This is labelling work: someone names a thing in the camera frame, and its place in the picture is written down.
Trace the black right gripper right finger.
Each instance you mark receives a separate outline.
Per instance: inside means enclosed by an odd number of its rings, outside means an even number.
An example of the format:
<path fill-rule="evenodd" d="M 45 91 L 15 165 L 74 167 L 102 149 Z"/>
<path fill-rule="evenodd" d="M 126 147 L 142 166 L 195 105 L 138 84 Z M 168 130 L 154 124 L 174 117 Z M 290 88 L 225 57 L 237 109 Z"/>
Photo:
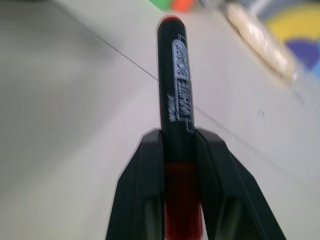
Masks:
<path fill-rule="evenodd" d="M 257 181 L 215 133 L 197 129 L 196 166 L 210 240 L 284 240 Z"/>

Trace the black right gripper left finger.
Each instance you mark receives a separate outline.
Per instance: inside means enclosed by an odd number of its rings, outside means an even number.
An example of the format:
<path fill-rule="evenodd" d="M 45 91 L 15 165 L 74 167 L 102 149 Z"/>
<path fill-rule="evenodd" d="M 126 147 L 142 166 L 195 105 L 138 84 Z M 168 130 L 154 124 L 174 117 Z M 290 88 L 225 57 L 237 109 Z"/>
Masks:
<path fill-rule="evenodd" d="M 159 129 L 146 133 L 116 185 L 107 240 L 165 238 L 164 158 Z"/>

